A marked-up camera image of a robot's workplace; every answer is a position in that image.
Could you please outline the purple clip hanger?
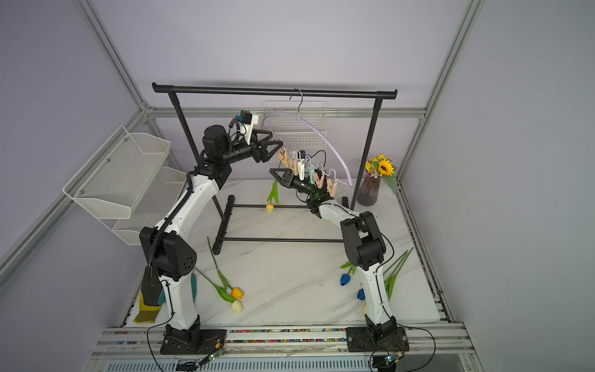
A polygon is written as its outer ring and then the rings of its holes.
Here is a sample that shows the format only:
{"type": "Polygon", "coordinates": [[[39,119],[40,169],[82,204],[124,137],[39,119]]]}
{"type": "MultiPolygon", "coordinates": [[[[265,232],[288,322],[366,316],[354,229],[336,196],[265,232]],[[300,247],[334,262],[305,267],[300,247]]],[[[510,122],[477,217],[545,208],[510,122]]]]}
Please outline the purple clip hanger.
{"type": "Polygon", "coordinates": [[[296,88],[287,101],[267,99],[261,102],[264,119],[262,126],[271,130],[289,150],[325,150],[334,153],[341,164],[346,184],[353,186],[347,162],[328,137],[326,101],[322,95],[309,95],[296,88]]]}

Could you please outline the pale yellow tulip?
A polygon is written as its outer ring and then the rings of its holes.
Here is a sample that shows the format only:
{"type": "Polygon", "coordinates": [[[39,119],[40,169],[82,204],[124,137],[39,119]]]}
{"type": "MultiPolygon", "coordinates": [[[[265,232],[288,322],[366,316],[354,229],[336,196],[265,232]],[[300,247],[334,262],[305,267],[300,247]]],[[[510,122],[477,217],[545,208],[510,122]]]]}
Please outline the pale yellow tulip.
{"type": "Polygon", "coordinates": [[[274,182],[271,186],[271,192],[269,193],[269,196],[267,197],[266,211],[268,214],[271,214],[274,211],[275,207],[280,205],[278,186],[279,186],[279,182],[277,180],[274,180],[274,182]]]}

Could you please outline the black clothes rack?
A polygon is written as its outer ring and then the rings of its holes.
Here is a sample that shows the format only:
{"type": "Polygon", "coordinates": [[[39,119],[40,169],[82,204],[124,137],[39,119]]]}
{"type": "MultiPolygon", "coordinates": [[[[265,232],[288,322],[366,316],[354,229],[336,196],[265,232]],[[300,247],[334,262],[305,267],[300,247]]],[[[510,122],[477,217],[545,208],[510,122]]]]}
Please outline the black clothes rack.
{"type": "Polygon", "coordinates": [[[398,90],[393,91],[349,91],[349,90],[321,90],[321,89],[305,89],[299,88],[230,88],[230,87],[199,87],[199,86],[180,86],[180,85],[161,85],[156,82],[152,83],[152,88],[156,93],[166,94],[171,104],[174,107],[174,112],[181,123],[182,130],[192,150],[195,158],[195,163],[200,161],[198,147],[192,132],[187,124],[187,119],[184,115],[183,108],[178,98],[178,93],[181,94],[204,94],[204,95],[258,95],[258,96],[283,96],[292,97],[316,97],[316,98],[338,98],[338,99],[374,99],[373,111],[371,115],[370,125],[367,132],[364,150],[359,165],[359,170],[356,179],[356,185],[353,189],[353,198],[351,200],[351,207],[356,204],[356,197],[358,196],[360,186],[363,180],[363,172],[365,170],[365,163],[370,153],[370,146],[373,135],[377,127],[377,121],[380,116],[381,107],[384,100],[395,100],[398,96],[398,90]]]}

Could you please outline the orange tulip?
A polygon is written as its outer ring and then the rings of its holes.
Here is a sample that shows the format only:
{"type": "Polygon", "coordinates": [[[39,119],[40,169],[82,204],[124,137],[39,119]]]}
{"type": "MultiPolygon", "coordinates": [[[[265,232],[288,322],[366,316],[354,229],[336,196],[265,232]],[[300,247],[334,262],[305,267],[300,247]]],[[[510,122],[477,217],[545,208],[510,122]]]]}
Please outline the orange tulip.
{"type": "Polygon", "coordinates": [[[235,301],[242,300],[244,297],[243,292],[239,288],[233,287],[230,284],[229,279],[223,274],[223,272],[219,268],[218,262],[215,258],[215,251],[212,247],[212,244],[211,244],[211,241],[209,238],[207,238],[207,244],[209,246],[209,252],[212,256],[212,260],[215,265],[216,272],[217,272],[218,277],[221,281],[221,285],[215,285],[215,289],[218,291],[220,297],[226,302],[233,303],[235,301]]]}

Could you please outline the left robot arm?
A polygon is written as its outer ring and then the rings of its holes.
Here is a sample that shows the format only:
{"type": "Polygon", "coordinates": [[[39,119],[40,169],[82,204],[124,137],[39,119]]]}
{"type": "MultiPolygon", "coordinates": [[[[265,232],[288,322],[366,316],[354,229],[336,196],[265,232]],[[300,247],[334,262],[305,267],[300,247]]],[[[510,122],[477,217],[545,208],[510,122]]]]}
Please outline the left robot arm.
{"type": "Polygon", "coordinates": [[[266,163],[283,146],[270,131],[247,125],[234,135],[223,126],[210,126],[202,142],[195,169],[186,174],[185,189],[178,201],[155,226],[144,227],[139,234],[147,260],[143,302],[155,306],[163,295],[170,310],[167,332],[184,342],[196,338],[200,327],[191,279],[197,253],[188,242],[198,217],[226,183],[233,163],[245,159],[266,163]]]}

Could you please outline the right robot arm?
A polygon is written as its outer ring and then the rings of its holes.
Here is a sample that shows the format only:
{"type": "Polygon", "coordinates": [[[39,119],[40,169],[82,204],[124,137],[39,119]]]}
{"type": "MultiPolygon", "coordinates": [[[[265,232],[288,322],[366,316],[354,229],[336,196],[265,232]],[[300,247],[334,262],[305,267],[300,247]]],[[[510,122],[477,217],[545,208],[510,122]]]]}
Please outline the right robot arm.
{"type": "Polygon", "coordinates": [[[339,227],[346,256],[362,276],[367,305],[365,319],[370,337],[380,340],[394,335],[398,324],[390,310],[384,285],[387,248],[373,213],[348,209],[335,201],[333,193],[317,184],[302,181],[288,168],[271,168],[270,174],[281,186],[305,194],[306,205],[313,215],[339,227]]]}

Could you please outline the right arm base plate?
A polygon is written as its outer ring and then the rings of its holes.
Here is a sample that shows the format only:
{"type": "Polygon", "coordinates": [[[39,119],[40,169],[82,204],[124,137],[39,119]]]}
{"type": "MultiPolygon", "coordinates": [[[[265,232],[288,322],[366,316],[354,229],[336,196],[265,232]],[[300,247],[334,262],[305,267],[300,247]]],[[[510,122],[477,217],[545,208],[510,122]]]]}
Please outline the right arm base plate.
{"type": "Polygon", "coordinates": [[[346,329],[346,344],[350,353],[410,350],[404,327],[397,327],[385,336],[374,336],[366,327],[349,327],[346,329]]]}

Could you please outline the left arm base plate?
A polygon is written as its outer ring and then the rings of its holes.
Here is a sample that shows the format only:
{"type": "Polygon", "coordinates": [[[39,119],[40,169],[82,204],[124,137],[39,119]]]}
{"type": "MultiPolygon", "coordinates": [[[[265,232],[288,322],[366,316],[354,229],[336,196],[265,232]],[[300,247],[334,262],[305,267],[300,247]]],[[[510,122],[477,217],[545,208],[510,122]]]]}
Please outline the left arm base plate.
{"type": "Polygon", "coordinates": [[[166,329],[161,345],[162,355],[213,354],[223,348],[226,330],[166,329]]]}

